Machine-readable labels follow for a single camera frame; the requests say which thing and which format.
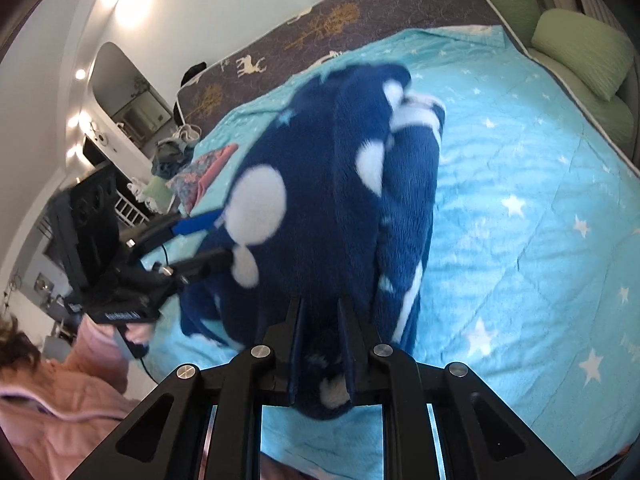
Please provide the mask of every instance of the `navy blue blanket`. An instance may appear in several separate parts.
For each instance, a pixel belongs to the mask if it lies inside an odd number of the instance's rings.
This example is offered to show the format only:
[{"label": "navy blue blanket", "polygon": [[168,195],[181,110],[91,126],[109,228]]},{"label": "navy blue blanket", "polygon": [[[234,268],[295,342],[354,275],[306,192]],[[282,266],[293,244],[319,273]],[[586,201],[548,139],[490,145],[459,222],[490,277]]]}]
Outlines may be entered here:
[{"label": "navy blue blanket", "polygon": [[410,81],[402,66],[363,65],[304,85],[247,153],[200,246],[232,249],[231,271],[180,296],[185,334],[217,338],[207,321],[221,319],[243,346],[304,298],[295,407],[314,418],[350,408],[340,296],[383,342],[414,346],[445,112]]}]

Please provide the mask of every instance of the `pink jacket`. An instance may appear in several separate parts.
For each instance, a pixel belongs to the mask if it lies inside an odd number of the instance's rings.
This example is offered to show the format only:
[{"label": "pink jacket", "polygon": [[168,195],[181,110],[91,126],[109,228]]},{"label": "pink jacket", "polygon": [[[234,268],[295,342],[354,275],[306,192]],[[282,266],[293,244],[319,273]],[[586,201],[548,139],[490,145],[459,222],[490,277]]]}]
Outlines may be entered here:
[{"label": "pink jacket", "polygon": [[122,396],[128,369],[88,318],[64,363],[0,369],[0,426],[35,480],[66,479],[135,407]]}]

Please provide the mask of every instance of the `pillow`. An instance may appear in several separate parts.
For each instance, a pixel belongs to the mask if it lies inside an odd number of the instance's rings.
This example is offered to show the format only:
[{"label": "pillow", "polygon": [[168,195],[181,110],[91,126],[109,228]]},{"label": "pillow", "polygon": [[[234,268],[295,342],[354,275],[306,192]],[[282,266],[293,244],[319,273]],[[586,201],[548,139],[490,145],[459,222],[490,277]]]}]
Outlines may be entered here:
[{"label": "pillow", "polygon": [[515,35],[525,46],[531,46],[531,38],[540,19],[537,0],[490,0]]},{"label": "pillow", "polygon": [[230,144],[219,150],[205,153],[182,168],[180,173],[166,183],[168,189],[171,189],[180,199],[187,214],[191,213],[237,149],[237,144]]},{"label": "pillow", "polygon": [[542,65],[558,74],[575,96],[600,123],[609,138],[620,148],[626,148],[634,138],[634,116],[617,95],[605,101],[595,95],[580,78],[563,64],[530,48],[529,54]]},{"label": "pillow", "polygon": [[542,14],[531,43],[568,67],[605,101],[618,91],[634,60],[633,45],[622,32],[564,9]]}]

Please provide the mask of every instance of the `bolt head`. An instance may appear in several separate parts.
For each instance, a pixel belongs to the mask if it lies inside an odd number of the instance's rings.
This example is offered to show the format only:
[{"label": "bolt head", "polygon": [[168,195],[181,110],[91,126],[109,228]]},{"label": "bolt head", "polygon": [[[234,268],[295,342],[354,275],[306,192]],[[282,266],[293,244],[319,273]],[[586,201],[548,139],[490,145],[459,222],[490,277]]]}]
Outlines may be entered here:
[{"label": "bolt head", "polygon": [[378,357],[389,357],[394,352],[394,349],[389,345],[380,344],[373,347],[373,353]]},{"label": "bolt head", "polygon": [[196,368],[192,365],[182,365],[176,375],[181,379],[191,379],[196,374]]},{"label": "bolt head", "polygon": [[251,348],[251,355],[261,359],[267,357],[271,353],[271,349],[267,345],[258,345]]},{"label": "bolt head", "polygon": [[462,363],[451,363],[449,365],[449,373],[456,377],[464,377],[469,372],[469,368]]}]

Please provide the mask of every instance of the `curly hair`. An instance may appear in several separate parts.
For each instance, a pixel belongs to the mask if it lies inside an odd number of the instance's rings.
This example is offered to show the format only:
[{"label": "curly hair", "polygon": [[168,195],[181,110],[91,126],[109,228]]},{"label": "curly hair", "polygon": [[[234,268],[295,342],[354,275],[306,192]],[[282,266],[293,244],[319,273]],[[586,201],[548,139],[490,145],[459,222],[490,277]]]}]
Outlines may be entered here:
[{"label": "curly hair", "polygon": [[18,330],[18,320],[0,319],[0,368],[17,368],[19,364],[28,364],[32,368],[40,362],[40,351],[27,335]]}]

